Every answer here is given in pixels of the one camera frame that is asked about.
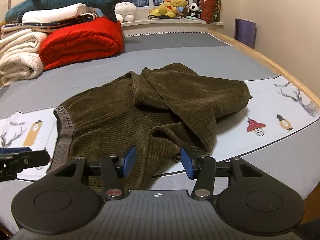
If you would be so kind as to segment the brown corduroy pants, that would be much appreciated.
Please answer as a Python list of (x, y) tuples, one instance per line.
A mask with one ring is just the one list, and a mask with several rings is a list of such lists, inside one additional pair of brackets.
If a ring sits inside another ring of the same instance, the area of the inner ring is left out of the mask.
[(139, 189), (181, 148), (210, 153), (218, 118), (242, 111), (250, 97), (242, 81), (202, 76), (180, 63), (128, 72), (54, 109), (50, 171), (76, 157), (97, 161), (134, 146), (136, 162), (121, 184)]

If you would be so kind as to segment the grey bed sheet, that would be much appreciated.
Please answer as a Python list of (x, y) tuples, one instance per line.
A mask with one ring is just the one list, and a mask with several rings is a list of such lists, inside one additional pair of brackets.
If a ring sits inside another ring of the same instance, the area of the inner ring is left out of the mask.
[(197, 74), (244, 81), (246, 109), (217, 125), (213, 157), (239, 155), (306, 198), (319, 183), (319, 110), (285, 77), (204, 33), (128, 36), (117, 56), (75, 63), (1, 89), (1, 118), (54, 108), (130, 71), (182, 63)]

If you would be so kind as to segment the white printed bed mat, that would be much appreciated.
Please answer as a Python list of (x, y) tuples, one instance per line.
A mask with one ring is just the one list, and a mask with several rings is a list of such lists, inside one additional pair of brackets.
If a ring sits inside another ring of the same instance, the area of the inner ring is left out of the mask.
[(55, 108), (1, 120), (1, 148), (47, 150), (50, 163), (24, 174), (38, 180), (76, 157), (98, 161), (136, 149), (136, 162), (121, 180), (138, 189), (180, 150), (220, 159), (243, 154), (304, 127), (306, 113), (284, 80), (220, 79), (183, 65), (145, 68), (74, 95)]

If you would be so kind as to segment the cream folded blanket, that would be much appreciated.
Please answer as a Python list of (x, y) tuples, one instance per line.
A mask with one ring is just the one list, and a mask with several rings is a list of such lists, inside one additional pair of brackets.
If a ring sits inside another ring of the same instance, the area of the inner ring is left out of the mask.
[(44, 71), (39, 51), (48, 35), (24, 29), (1, 40), (1, 84), (37, 78)]

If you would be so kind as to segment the red folded quilt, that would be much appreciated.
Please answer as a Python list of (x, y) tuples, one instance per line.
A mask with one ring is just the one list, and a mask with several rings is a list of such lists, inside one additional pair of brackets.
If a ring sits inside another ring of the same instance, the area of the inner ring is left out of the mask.
[(63, 27), (52, 32), (40, 46), (44, 70), (69, 64), (103, 59), (124, 49), (121, 23), (106, 17), (92, 22)]

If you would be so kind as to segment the striped folded cloth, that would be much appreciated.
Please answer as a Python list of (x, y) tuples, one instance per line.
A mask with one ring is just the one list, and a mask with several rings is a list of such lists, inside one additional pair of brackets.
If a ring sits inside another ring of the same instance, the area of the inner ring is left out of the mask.
[(20, 29), (31, 29), (34, 31), (40, 31), (44, 33), (51, 33), (57, 29), (67, 27), (70, 25), (76, 25), (80, 23), (92, 22), (96, 20), (99, 15), (96, 12), (84, 13), (75, 18), (70, 18), (63, 21), (49, 22), (49, 23), (35, 23), (35, 22), (17, 22), (8, 23), (1, 27), (1, 33), (9, 33)]

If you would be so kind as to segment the purple rolled mat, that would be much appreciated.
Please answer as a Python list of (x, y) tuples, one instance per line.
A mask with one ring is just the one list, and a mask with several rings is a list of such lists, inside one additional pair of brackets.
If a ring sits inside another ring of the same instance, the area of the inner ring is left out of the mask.
[(234, 39), (245, 44), (248, 47), (254, 48), (257, 26), (254, 21), (246, 19), (235, 19)]

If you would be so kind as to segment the white folded cloth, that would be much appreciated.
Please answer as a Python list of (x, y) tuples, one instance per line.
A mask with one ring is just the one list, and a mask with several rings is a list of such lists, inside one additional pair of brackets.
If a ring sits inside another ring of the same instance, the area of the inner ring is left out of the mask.
[(58, 9), (33, 10), (23, 14), (22, 23), (50, 23), (75, 18), (84, 13), (96, 12), (96, 8), (76, 3)]

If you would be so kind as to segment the panda plush toy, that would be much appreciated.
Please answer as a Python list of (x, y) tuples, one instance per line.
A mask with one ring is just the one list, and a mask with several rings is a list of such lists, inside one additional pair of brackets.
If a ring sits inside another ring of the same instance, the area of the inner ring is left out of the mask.
[(201, 12), (202, 10), (200, 9), (200, 6), (198, 3), (193, 2), (188, 9), (188, 16), (191, 16), (193, 18), (196, 19), (200, 19), (201, 18)]

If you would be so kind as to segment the white plush toy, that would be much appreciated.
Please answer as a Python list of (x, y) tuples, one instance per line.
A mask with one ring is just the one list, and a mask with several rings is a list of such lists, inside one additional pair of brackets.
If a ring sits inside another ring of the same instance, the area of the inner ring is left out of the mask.
[(120, 23), (133, 22), (135, 20), (136, 6), (131, 2), (117, 3), (114, 12)]

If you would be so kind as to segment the yellow plush toy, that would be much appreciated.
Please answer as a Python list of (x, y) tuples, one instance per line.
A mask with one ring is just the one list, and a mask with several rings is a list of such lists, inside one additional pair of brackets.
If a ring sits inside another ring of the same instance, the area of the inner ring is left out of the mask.
[(148, 15), (148, 19), (180, 19), (188, 14), (187, 0), (163, 0), (157, 7), (153, 8)]

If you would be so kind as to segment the red cushion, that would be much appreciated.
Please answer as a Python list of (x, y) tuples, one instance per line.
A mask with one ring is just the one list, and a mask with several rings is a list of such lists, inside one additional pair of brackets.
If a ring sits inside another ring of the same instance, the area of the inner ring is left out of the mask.
[(200, 0), (201, 20), (213, 23), (219, 15), (221, 0)]

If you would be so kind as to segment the blue shark plush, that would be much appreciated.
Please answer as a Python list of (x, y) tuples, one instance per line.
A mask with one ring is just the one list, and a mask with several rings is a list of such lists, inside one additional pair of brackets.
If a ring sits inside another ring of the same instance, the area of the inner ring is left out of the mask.
[(18, 16), (33, 10), (59, 9), (69, 5), (82, 3), (91, 8), (98, 8), (109, 20), (116, 22), (114, 12), (116, 4), (125, 0), (25, 0), (7, 11), (4, 20), (14, 22)]

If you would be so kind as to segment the wooden bed frame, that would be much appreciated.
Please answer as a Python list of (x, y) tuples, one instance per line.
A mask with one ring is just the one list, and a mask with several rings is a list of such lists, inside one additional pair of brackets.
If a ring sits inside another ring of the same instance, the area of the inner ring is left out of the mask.
[(245, 44), (225, 34), (222, 34), (214, 30), (209, 30), (208, 33), (228, 43), (230, 46), (233, 46), (235, 49), (241, 51), (242, 53), (246, 54), (250, 58), (262, 64), (264, 67), (267, 67), (272, 72), (285, 77), (288, 81), (290, 81), (297, 88), (299, 88), (317, 107), (319, 107), (319, 98), (310, 89), (308, 89), (308, 87), (302, 84), (297, 78), (295, 78), (292, 74), (290, 74), (287, 70), (285, 70), (279, 64), (275, 63), (274, 61), (272, 61), (265, 55), (261, 54), (260, 52), (246, 46)]

